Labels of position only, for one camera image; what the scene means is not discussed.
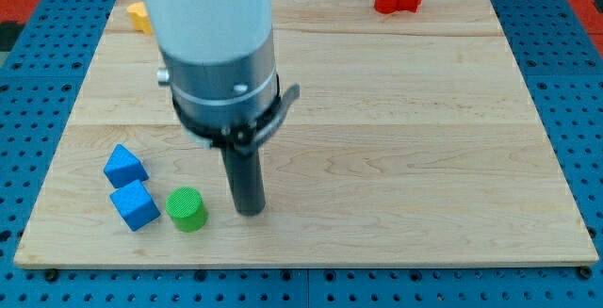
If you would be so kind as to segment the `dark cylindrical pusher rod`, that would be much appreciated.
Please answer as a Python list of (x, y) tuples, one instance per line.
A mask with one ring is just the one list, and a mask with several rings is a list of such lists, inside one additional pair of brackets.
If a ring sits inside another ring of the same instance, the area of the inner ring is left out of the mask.
[(240, 154), (228, 147), (221, 150), (221, 156), (238, 214), (260, 214), (266, 199), (258, 152)]

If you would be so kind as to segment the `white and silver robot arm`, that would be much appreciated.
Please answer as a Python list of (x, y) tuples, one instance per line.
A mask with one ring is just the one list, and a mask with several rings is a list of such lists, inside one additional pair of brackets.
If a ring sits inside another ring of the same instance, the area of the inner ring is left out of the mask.
[(143, 0), (185, 131), (221, 151), (236, 211), (265, 207), (259, 148), (300, 96), (280, 90), (271, 0)]

